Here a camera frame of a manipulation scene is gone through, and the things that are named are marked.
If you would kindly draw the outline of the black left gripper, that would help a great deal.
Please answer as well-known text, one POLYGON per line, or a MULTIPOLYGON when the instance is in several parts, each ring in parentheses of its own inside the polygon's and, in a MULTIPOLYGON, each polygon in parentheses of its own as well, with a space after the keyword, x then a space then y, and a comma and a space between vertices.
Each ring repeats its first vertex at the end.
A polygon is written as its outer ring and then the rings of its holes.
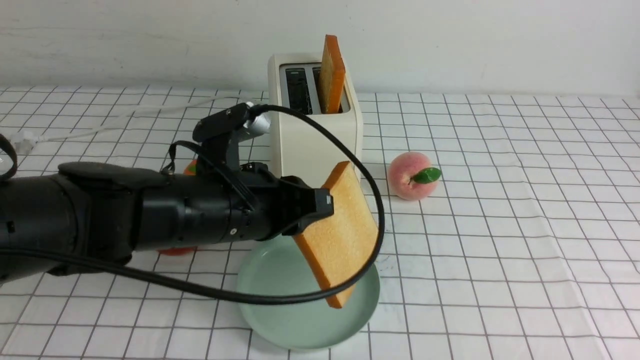
POLYGON ((310 187, 294 175, 276 177, 262 162, 243 165, 237 178, 252 198, 250 205, 243 200, 233 204, 227 233, 229 242, 263 242, 280 235, 293 237, 334 214, 329 190, 310 187))

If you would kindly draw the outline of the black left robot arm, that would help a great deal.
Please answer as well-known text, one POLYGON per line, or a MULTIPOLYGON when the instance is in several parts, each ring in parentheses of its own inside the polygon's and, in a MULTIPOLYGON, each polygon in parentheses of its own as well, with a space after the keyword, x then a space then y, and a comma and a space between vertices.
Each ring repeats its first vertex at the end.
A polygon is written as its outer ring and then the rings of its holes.
POLYGON ((160 173, 102 162, 1 183, 2 248, 38 249, 126 265, 134 252, 264 241, 300 234, 334 214, 333 198, 261 162, 231 169, 246 202, 217 171, 160 173))

